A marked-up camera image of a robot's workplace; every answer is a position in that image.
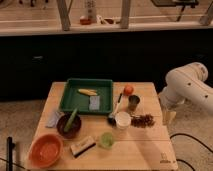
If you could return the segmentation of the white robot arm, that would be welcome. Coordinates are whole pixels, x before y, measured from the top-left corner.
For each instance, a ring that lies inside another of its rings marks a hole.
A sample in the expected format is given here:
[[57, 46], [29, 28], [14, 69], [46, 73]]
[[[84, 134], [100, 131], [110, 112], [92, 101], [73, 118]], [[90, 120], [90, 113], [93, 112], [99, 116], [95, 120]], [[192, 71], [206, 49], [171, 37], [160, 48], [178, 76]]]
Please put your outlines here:
[[185, 100], [213, 114], [213, 88], [205, 84], [208, 78], [206, 66], [193, 62], [170, 70], [165, 77], [166, 86], [159, 93], [163, 124], [169, 125], [176, 116], [174, 107]]

